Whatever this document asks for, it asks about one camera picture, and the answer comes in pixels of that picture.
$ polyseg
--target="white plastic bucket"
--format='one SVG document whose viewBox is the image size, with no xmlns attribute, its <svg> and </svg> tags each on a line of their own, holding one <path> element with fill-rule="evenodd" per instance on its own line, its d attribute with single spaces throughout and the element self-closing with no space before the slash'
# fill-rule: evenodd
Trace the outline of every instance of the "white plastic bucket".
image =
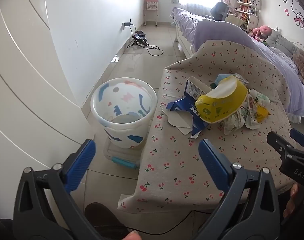
<svg viewBox="0 0 304 240">
<path fill-rule="evenodd" d="M 144 141 L 156 110 L 154 89 L 136 78 L 115 78 L 99 86 L 91 99 L 94 117 L 111 142 L 133 148 Z"/>
</svg>

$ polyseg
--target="brown shoe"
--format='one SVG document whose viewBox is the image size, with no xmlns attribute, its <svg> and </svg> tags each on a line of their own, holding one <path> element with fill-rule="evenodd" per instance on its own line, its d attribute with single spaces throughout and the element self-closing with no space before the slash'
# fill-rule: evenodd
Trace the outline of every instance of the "brown shoe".
<svg viewBox="0 0 304 240">
<path fill-rule="evenodd" d="M 102 236 L 115 240 L 122 240 L 129 231 L 119 222 L 116 216 L 101 203 L 91 203 L 84 211 L 84 215 L 96 231 Z"/>
</svg>

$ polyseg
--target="blue gripper pad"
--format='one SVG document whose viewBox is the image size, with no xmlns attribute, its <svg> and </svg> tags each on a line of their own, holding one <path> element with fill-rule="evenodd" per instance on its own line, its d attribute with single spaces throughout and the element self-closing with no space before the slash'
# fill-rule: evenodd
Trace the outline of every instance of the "blue gripper pad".
<svg viewBox="0 0 304 240">
<path fill-rule="evenodd" d="M 206 166 L 213 182 L 219 190 L 228 192 L 232 178 L 230 161 L 224 154 L 218 153 L 208 139 L 199 143 L 199 155 Z"/>
<path fill-rule="evenodd" d="M 95 142 L 87 139 L 78 151 L 72 153 L 63 163 L 63 183 L 68 194 L 79 186 L 95 152 Z"/>
<path fill-rule="evenodd" d="M 304 135 L 296 129 L 291 129 L 290 137 L 304 147 Z"/>
</svg>

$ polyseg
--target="open cardboard box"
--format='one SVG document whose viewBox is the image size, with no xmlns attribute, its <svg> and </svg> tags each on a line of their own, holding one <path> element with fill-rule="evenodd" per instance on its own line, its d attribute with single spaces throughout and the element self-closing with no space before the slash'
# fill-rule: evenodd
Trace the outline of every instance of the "open cardboard box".
<svg viewBox="0 0 304 240">
<path fill-rule="evenodd" d="M 168 122 L 176 126 L 184 135 L 192 132 L 191 138 L 197 138 L 209 124 L 200 118 L 195 102 L 200 95 L 205 95 L 211 90 L 197 78 L 189 77 L 185 85 L 185 97 L 168 103 L 166 109 L 163 110 L 168 117 Z"/>
</svg>

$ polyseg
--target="bed frame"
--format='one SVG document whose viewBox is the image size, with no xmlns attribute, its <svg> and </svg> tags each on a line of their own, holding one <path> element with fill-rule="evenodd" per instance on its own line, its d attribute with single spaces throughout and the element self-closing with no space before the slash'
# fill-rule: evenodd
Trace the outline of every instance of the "bed frame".
<svg viewBox="0 0 304 240">
<path fill-rule="evenodd" d="M 185 57 L 186 58 L 191 57 L 194 54 L 193 45 L 191 43 L 189 43 L 188 40 L 185 37 L 183 37 L 183 33 L 181 32 L 179 26 L 176 27 L 175 36 L 176 36 L 175 41 L 179 42 L 180 46 L 183 49 Z"/>
</svg>

